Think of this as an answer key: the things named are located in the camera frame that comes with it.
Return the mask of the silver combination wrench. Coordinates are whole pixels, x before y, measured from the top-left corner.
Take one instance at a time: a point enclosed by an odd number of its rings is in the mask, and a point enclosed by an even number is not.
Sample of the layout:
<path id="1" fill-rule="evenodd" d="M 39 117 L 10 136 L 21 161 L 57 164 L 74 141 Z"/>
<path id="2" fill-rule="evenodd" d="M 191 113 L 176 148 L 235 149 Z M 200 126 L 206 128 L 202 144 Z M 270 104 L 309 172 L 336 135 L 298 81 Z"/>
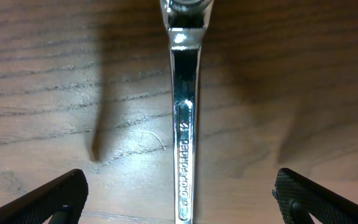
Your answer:
<path id="1" fill-rule="evenodd" d="M 200 62 L 214 0 L 161 0 L 172 78 L 174 222 L 194 222 Z"/>

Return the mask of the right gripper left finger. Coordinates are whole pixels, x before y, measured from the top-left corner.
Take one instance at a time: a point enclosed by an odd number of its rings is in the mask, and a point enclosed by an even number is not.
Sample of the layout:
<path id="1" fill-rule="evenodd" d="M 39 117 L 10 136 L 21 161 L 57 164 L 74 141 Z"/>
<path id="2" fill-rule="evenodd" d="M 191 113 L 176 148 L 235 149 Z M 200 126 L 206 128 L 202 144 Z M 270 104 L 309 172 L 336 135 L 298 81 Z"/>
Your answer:
<path id="1" fill-rule="evenodd" d="M 83 171 L 73 169 L 0 207 L 0 224 L 78 223 L 87 196 Z"/>

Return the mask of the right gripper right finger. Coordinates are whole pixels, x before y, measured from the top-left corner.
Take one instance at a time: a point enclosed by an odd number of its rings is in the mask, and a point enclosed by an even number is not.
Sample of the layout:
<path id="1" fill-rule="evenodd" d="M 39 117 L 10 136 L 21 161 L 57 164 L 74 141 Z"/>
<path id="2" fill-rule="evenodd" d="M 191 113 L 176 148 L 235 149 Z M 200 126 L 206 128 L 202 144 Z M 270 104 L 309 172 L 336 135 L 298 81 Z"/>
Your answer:
<path id="1" fill-rule="evenodd" d="M 286 224 L 358 223 L 358 204 L 289 168 L 278 170 L 272 195 Z"/>

